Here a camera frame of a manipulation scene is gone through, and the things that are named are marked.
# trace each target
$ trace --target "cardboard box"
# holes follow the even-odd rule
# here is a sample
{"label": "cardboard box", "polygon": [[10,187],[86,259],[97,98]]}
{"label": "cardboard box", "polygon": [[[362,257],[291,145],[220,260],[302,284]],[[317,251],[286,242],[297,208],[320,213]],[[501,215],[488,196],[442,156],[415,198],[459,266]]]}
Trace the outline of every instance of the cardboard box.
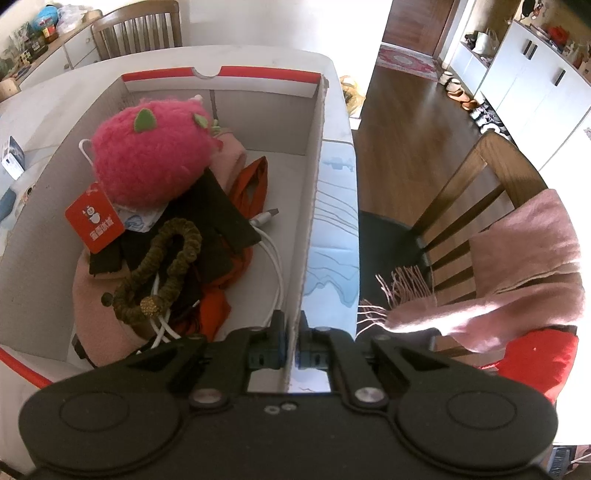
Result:
{"label": "cardboard box", "polygon": [[[1,353],[33,385],[88,368],[73,352],[72,282],[82,242],[64,217],[94,180],[78,149],[104,120],[143,99],[188,99],[204,107],[245,146],[248,161],[266,155],[266,208],[280,214],[265,225],[282,258],[284,311],[295,332],[301,308],[323,133],[326,81],[319,73],[266,67],[222,67],[215,77],[192,68],[127,73],[82,115],[41,174],[0,261]],[[247,275],[228,290],[232,314],[219,332],[261,325],[277,280],[258,247]]]}

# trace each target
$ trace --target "red rug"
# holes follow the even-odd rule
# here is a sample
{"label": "red rug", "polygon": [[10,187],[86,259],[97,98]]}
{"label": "red rug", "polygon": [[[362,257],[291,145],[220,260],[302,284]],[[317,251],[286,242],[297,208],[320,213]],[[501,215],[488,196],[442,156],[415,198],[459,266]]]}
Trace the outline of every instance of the red rug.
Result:
{"label": "red rug", "polygon": [[406,48],[382,45],[375,63],[380,67],[400,70],[434,82],[439,80],[439,69],[430,56]]}

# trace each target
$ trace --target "white sideboard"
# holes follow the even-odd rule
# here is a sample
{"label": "white sideboard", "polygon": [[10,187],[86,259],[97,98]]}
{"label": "white sideboard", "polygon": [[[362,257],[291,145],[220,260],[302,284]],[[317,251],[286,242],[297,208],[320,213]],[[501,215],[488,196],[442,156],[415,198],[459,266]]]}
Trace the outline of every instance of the white sideboard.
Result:
{"label": "white sideboard", "polygon": [[100,61],[90,24],[101,16],[100,10],[88,12],[80,26],[50,43],[49,50],[33,62],[28,73],[17,80],[20,89],[31,88],[64,72]]}
{"label": "white sideboard", "polygon": [[514,21],[479,89],[524,155],[541,169],[591,108],[591,84]]}

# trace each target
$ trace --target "shoe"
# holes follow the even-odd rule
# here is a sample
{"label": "shoe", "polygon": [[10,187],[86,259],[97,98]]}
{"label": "shoe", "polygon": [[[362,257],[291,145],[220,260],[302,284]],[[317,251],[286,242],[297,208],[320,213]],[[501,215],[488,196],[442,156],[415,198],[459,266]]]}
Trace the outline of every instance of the shoe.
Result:
{"label": "shoe", "polygon": [[471,98],[468,96],[464,89],[460,89],[457,92],[448,92],[447,96],[456,102],[469,102]]}
{"label": "shoe", "polygon": [[490,124],[491,122],[491,116],[488,113],[483,113],[479,118],[476,119],[476,126],[482,127],[482,125]]}
{"label": "shoe", "polygon": [[462,104],[462,108],[468,112],[478,108],[479,104],[476,100],[470,100],[469,102],[465,102]]}
{"label": "shoe", "polygon": [[482,127],[480,128],[480,133],[483,134],[484,132],[487,132],[489,130],[494,130],[498,134],[501,133],[500,127],[497,124],[492,124],[492,123],[482,125]]}
{"label": "shoe", "polygon": [[458,79],[451,79],[449,82],[447,82],[445,89],[448,92],[457,92],[458,90],[463,90],[462,83]]}
{"label": "shoe", "polygon": [[449,82],[452,79],[452,77],[453,77],[453,73],[446,70],[439,77],[439,83],[441,83],[443,86],[445,86],[445,85],[447,85],[447,82]]}
{"label": "shoe", "polygon": [[470,112],[470,117],[472,117],[472,120],[476,120],[479,116],[481,116],[485,112],[486,112],[486,108],[483,105],[481,105],[479,107],[476,107],[473,111]]}

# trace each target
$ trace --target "red price tag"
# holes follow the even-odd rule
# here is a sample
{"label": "red price tag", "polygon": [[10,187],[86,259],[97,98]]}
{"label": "red price tag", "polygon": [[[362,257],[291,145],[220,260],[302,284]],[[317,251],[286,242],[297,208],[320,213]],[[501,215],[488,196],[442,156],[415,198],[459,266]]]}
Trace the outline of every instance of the red price tag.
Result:
{"label": "red price tag", "polygon": [[94,254],[125,232],[123,223],[97,182],[67,208],[66,218]]}

